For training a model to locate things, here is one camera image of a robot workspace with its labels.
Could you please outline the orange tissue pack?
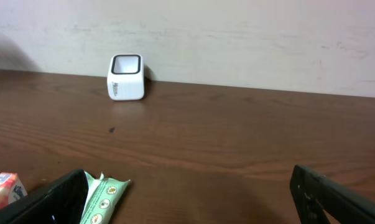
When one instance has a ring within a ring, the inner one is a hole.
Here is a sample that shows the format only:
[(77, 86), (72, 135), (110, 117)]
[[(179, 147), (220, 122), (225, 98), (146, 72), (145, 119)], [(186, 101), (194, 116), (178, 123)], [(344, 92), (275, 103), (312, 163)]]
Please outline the orange tissue pack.
[(0, 173), (0, 209), (27, 196), (27, 191), (16, 173)]

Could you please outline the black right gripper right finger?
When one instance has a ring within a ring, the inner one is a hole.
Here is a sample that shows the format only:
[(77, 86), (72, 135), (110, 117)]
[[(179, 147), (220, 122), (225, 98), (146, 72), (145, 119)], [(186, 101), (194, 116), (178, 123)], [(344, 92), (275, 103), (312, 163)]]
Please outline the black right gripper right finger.
[(290, 192), (301, 223), (375, 224), (375, 203), (306, 166), (295, 165)]

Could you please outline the mint green wipes packet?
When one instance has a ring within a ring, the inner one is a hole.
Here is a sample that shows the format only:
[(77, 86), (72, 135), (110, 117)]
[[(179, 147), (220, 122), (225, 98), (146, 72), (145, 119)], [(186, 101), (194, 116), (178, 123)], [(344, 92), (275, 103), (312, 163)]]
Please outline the mint green wipes packet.
[(98, 179), (87, 172), (85, 176), (88, 194), (80, 224), (108, 224), (130, 180), (122, 182), (110, 177), (105, 178), (103, 173)]

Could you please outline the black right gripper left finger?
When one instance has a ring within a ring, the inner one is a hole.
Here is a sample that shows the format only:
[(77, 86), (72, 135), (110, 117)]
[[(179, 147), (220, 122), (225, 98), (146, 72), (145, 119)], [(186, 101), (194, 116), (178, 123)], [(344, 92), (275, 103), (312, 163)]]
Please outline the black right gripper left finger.
[(0, 224), (79, 223), (87, 194), (84, 170), (74, 170), (0, 209)]

